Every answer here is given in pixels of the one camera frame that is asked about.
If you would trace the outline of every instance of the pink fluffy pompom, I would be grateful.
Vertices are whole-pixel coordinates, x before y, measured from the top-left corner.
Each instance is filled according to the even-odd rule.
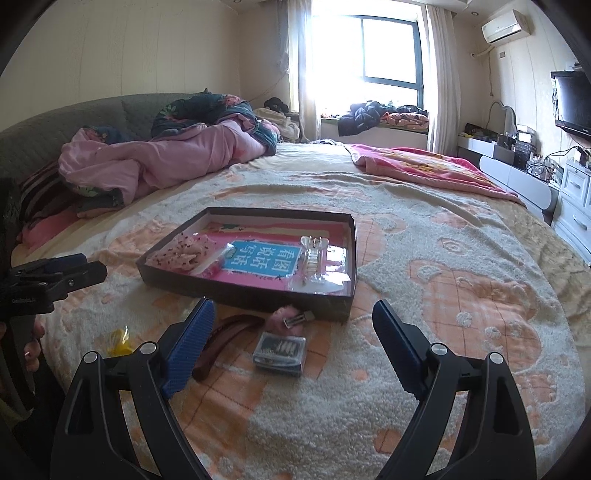
[[[265,322],[265,331],[276,335],[301,337],[304,333],[304,325],[300,323],[292,328],[287,328],[283,323],[283,320],[295,317],[300,313],[298,309],[291,305],[280,308]]]

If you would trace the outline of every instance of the pink comforter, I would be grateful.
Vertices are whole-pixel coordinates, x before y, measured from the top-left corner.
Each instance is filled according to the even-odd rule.
[[[511,200],[522,204],[519,197],[506,192],[489,180],[478,168],[463,158],[446,157],[416,148],[378,148],[346,145],[359,167],[371,175],[458,192]]]
[[[153,190],[203,177],[265,153],[241,128],[241,119],[212,127],[196,124],[175,137],[113,145],[92,140],[81,128],[61,149],[59,172],[77,190],[120,189],[125,205]]]

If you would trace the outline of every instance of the cardboard box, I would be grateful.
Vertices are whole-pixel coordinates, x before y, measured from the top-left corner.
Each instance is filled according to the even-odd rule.
[[[309,235],[306,226],[310,222],[326,228],[343,229],[343,248],[346,251],[347,275],[350,283],[342,294],[303,293],[301,291],[276,290],[257,286],[246,286],[211,278],[194,277],[188,274],[162,270],[146,264],[154,252],[164,249],[173,238],[182,232],[196,233],[208,225],[222,224],[228,228],[264,228],[274,222],[288,224],[297,231],[303,226],[301,235]],[[357,282],[357,243],[355,222],[346,213],[316,212],[309,210],[251,209],[234,207],[210,207],[194,216],[174,232],[155,244],[136,262],[143,281],[150,286],[190,297],[207,297],[218,303],[260,312],[274,312],[280,307],[293,305],[300,310],[311,310],[316,318],[344,322],[348,320]]]

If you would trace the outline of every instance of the blue label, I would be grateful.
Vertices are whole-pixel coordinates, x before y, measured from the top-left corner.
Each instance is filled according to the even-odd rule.
[[[296,270],[301,248],[263,242],[232,242],[236,248],[224,270],[252,273],[264,277],[288,277]]]

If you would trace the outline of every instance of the blue gripper pad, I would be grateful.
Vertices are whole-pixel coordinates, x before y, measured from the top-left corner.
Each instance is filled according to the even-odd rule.
[[[417,400],[421,400],[428,390],[424,383],[426,369],[415,347],[424,348],[423,355],[426,354],[429,347],[428,340],[418,327],[400,321],[388,302],[383,300],[374,305],[372,320],[374,330],[403,389],[412,393]],[[405,330],[412,333],[413,338],[409,338]]]
[[[179,326],[183,331],[165,358],[166,379],[160,390],[167,400],[185,388],[195,362],[212,332],[215,318],[215,304],[211,300],[203,300],[197,303],[184,322],[171,326]]]
[[[45,273],[58,273],[79,267],[87,263],[84,254],[68,255],[66,257],[52,258],[45,266]]]

